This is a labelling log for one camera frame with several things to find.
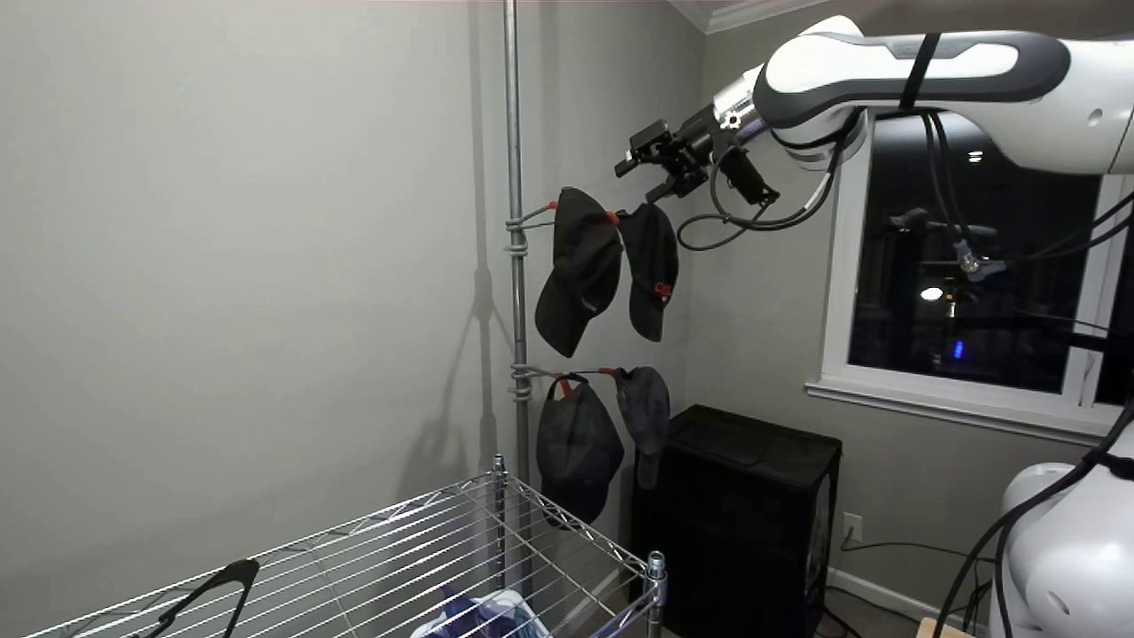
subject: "black box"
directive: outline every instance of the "black box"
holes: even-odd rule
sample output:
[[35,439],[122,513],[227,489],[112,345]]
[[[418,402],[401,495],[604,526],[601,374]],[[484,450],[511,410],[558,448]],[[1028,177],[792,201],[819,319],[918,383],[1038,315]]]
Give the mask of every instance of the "black box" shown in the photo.
[[630,548],[664,548],[666,626],[682,638],[813,638],[844,442],[689,409],[664,474],[636,494]]

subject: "gray wall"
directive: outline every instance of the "gray wall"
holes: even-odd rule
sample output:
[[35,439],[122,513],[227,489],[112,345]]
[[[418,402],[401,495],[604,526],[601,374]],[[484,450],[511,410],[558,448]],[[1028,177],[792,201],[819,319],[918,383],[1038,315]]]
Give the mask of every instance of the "gray wall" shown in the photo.
[[[1021,12],[1021,3],[837,7],[851,12],[864,31],[980,25],[1091,31],[1104,25],[1134,25],[1119,12],[1106,12],[1119,3],[1028,3],[1028,12]],[[816,7],[714,34],[707,56],[709,92],[826,14],[830,12]],[[771,183],[785,187],[778,208],[788,214],[800,207],[816,173],[800,173],[771,147],[758,147],[754,157]],[[842,437],[846,448],[844,508],[864,513],[868,543],[903,540],[968,548],[996,519],[1001,494],[1016,468],[1047,457],[1079,457],[1080,450],[807,396],[800,387],[819,376],[830,242],[832,208],[826,207],[826,214],[800,231],[746,239],[727,252],[689,260],[689,402]],[[957,570],[950,556],[912,548],[853,552],[837,556],[837,563],[925,602],[944,602]]]
[[[694,103],[707,38],[666,3],[520,29],[525,198],[625,207],[609,163]],[[0,7],[0,636],[513,457],[500,31],[456,0]],[[596,359],[676,361],[621,315]]]

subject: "metal wire basket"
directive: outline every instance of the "metal wire basket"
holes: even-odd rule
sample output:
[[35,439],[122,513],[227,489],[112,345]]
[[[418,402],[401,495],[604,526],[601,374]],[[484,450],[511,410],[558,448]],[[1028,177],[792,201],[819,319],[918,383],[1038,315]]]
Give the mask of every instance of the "metal wire basket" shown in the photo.
[[[256,556],[236,636],[576,638],[660,636],[664,556],[636,556],[503,468],[401,499]],[[154,636],[203,578],[84,615],[35,638]],[[225,636],[240,589],[217,589],[167,638]]]

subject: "black cap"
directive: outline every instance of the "black cap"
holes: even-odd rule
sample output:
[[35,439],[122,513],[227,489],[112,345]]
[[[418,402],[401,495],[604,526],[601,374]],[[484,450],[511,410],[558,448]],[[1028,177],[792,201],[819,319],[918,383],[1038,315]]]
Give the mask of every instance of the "black cap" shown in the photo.
[[552,263],[536,305],[536,329],[570,359],[589,323],[615,302],[621,281],[618,224],[578,187],[562,192]]
[[676,239],[670,215],[644,201],[636,215],[621,214],[621,231],[636,273],[630,323],[644,340],[664,340],[664,312],[676,289]]
[[542,404],[536,462],[542,494],[581,522],[605,508],[609,482],[625,463],[625,442],[581,376],[562,376]]
[[660,486],[664,448],[670,433],[670,387],[657,370],[615,374],[618,404],[636,437],[640,489]]

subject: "window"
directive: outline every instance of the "window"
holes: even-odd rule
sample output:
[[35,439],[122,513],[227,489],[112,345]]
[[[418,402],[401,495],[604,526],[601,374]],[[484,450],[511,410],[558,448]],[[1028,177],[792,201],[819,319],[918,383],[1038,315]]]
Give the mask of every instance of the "window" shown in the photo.
[[826,350],[813,389],[1104,433],[1131,392],[1134,336],[1119,326],[1134,312],[1134,260],[1124,260],[1124,235],[1091,252],[1073,245],[1131,183],[1021,172],[957,114],[944,114],[944,133],[973,248],[1033,260],[968,281],[933,195],[921,117],[876,120],[871,154],[842,172]]

